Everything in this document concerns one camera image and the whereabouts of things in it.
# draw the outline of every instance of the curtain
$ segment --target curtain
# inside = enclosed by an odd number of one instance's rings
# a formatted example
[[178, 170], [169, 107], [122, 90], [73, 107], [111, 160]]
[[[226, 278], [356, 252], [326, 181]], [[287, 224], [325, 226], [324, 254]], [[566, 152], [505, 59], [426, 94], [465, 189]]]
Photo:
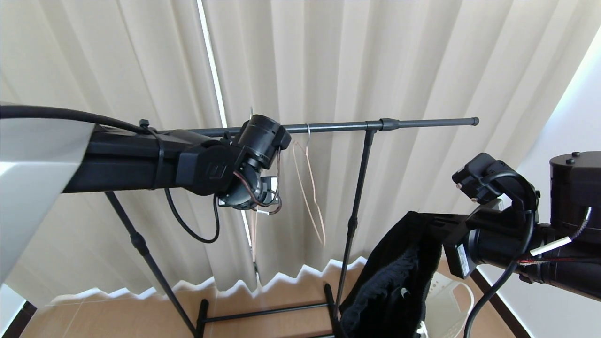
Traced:
[[[219, 97], [229, 126], [251, 109], [282, 124], [479, 117], [477, 127], [375, 135], [352, 259], [367, 256], [408, 210], [469, 212], [450, 176], [477, 153], [517, 168], [601, 25], [601, 3], [586, 0], [204, 1], [216, 91], [195, 1], [0, 6], [4, 101], [147, 118], [158, 129], [221, 126]], [[308, 138], [293, 139], [304, 146]], [[360, 132], [311, 136], [324, 247], [292, 153], [283, 152], [284, 209], [258, 216], [261, 284], [342, 258], [362, 143]], [[211, 237], [210, 198], [173, 194], [188, 224]], [[171, 285], [214, 277], [221, 290], [238, 280], [256, 287], [239, 212], [220, 208], [220, 238], [204, 245], [178, 226], [161, 191], [117, 196]], [[101, 193], [61, 196], [7, 284], [37, 306], [92, 287], [157, 286]]]

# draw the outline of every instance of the hanger hook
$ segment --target hanger hook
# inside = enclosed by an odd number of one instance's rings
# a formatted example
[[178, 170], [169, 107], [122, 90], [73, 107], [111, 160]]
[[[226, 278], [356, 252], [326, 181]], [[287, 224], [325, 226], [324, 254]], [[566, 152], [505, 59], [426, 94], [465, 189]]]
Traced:
[[305, 146], [305, 148], [309, 148], [309, 142], [311, 142], [311, 127], [309, 126], [308, 123], [307, 123], [307, 132], [309, 133], [309, 138], [307, 139], [307, 145]]

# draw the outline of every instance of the tan floor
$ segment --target tan floor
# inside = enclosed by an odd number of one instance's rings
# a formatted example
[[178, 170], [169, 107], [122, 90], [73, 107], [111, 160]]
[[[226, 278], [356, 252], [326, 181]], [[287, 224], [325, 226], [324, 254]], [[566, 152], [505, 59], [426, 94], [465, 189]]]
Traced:
[[[344, 290], [349, 291], [361, 266], [348, 272]], [[449, 275], [446, 264], [439, 272]], [[177, 297], [191, 318], [198, 316], [203, 298], [210, 301], [209, 316], [232, 315], [275, 307], [311, 304], [324, 301], [323, 284], [330, 283], [334, 295], [340, 269], [328, 266], [324, 278], [303, 274], [296, 284], [279, 281], [267, 292], [253, 297], [240, 288], [227, 297], [218, 295], [214, 286], [203, 290], [181, 290]], [[476, 298], [479, 292], [468, 280]], [[330, 333], [328, 311], [325, 308], [302, 310], [254, 318], [207, 324], [204, 337], [288, 337], [300, 338]], [[168, 300], [148, 297], [139, 300], [133, 295], [107, 298], [93, 295], [83, 300], [63, 300], [38, 309], [22, 334], [29, 337], [189, 337], [185, 324]], [[473, 337], [513, 337], [494, 308], [488, 304], [478, 315]]]

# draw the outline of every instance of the clothes rack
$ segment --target clothes rack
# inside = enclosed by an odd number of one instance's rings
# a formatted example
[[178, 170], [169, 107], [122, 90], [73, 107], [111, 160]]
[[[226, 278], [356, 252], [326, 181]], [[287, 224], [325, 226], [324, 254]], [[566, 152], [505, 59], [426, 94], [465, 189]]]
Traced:
[[[359, 177], [357, 180], [357, 187], [355, 191], [355, 199], [353, 201], [353, 209], [348, 222], [348, 231], [346, 236], [346, 244], [344, 246], [344, 256], [342, 262], [342, 270], [340, 272], [340, 279], [338, 281], [338, 292], [336, 299], [332, 294], [332, 288], [329, 284], [325, 284], [323, 291], [325, 294], [325, 302], [302, 305], [302, 306], [291, 306], [283, 307], [271, 310], [262, 310], [256, 312], [241, 313], [228, 316], [219, 317], [208, 317], [207, 312], [209, 310], [209, 301], [203, 299], [200, 304], [200, 310], [196, 321], [196, 326], [192, 323], [190, 318], [187, 316], [182, 305], [175, 297], [173, 290], [171, 290], [165, 276], [162, 274], [160, 268], [157, 266], [150, 250], [146, 246], [144, 237], [136, 231], [131, 220], [127, 216], [127, 213], [123, 209], [121, 203], [117, 199], [117, 196], [112, 191], [105, 192], [108, 200], [110, 201], [113, 209], [119, 216], [119, 219], [125, 226], [127, 232], [130, 235], [132, 245], [138, 250], [140, 255], [144, 258], [148, 267], [152, 271], [155, 278], [165, 291], [169, 300], [173, 303], [173, 306], [182, 317], [184, 323], [192, 333], [194, 338], [202, 338], [204, 335], [204, 327], [206, 323], [218, 322], [218, 321], [229, 321], [232, 319], [248, 318], [254, 316], [270, 315], [274, 313], [290, 312], [305, 309], [314, 309], [316, 307], [327, 307], [329, 312], [330, 323], [332, 324], [332, 334], [312, 336], [310, 338], [318, 337], [341, 337], [340, 323], [338, 321], [338, 309], [340, 302], [342, 301], [342, 291], [344, 286], [344, 280], [346, 278], [346, 270], [349, 264], [350, 249], [355, 237], [355, 230], [358, 226], [358, 212], [359, 204], [361, 202], [361, 194], [363, 191], [363, 184], [365, 182], [365, 176], [367, 173], [367, 164], [370, 157], [371, 144], [373, 142], [374, 135], [378, 131], [392, 131], [400, 128], [421, 128], [421, 127], [439, 127], [439, 126], [476, 126], [479, 122], [477, 117], [472, 118], [446, 118], [439, 120], [410, 120], [400, 121], [392, 118], [381, 118], [376, 121], [361, 121], [361, 122], [346, 122], [346, 123], [311, 123], [311, 124], [289, 124], [284, 127], [291, 134], [304, 134], [304, 133], [316, 133], [316, 132], [341, 132], [341, 131], [365, 131], [365, 138], [363, 142], [363, 153], [361, 156], [361, 164], [359, 167]], [[240, 128], [209, 128], [209, 129], [189, 129], [192, 132], [206, 135], [208, 137], [221, 137], [226, 134], [237, 134], [240, 132]]]

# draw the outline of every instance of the black cloth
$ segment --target black cloth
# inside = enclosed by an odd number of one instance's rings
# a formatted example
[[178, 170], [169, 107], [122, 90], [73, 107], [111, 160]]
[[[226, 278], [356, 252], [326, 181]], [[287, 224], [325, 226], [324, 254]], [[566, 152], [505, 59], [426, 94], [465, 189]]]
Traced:
[[348, 338], [418, 337], [426, 296], [442, 245], [430, 237], [432, 218], [408, 212], [371, 252], [349, 296], [340, 305]]

